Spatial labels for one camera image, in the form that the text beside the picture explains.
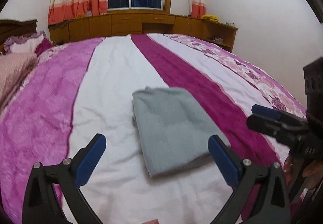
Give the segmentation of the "person's left hand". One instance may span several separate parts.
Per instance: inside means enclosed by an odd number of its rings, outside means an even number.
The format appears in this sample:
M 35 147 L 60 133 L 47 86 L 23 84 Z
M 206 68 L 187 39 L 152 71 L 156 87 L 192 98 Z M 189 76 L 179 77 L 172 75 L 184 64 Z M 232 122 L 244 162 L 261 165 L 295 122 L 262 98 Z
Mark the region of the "person's left hand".
M 155 220 L 149 220 L 149 221 L 144 222 L 142 224 L 159 224 L 159 221 L 157 219 L 155 219 Z

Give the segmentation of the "person's right hand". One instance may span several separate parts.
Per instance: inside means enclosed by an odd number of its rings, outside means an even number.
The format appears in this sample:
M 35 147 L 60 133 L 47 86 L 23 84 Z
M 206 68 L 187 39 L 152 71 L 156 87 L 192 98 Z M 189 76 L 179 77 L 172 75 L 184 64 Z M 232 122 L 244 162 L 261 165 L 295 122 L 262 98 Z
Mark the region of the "person's right hand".
M 292 166 L 294 164 L 293 158 L 288 156 L 284 162 L 283 170 L 285 172 L 285 180 L 288 185 L 292 179 Z M 303 177 L 309 178 L 309 182 L 306 186 L 307 189 L 314 189 L 317 185 L 320 184 L 322 180 L 323 164 L 322 162 L 312 162 L 308 165 L 303 171 Z

